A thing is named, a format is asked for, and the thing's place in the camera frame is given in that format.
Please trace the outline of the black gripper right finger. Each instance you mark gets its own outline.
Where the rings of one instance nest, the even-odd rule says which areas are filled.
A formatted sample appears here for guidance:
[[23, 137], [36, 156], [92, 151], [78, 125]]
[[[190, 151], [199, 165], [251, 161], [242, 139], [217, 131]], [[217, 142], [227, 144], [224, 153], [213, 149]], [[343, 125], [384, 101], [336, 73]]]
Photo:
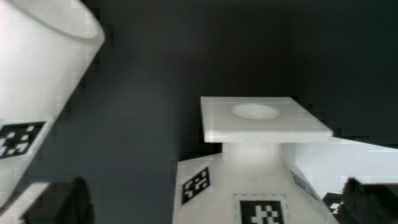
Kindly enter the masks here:
[[339, 224], [398, 224], [398, 183], [364, 184], [348, 179]]

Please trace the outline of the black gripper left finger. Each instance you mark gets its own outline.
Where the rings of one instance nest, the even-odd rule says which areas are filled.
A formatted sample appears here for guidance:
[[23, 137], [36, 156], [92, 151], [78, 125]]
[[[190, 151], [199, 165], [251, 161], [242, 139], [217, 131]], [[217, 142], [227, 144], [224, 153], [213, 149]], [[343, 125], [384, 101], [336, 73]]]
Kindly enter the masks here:
[[85, 180], [53, 183], [32, 206], [32, 224], [94, 224], [94, 206]]

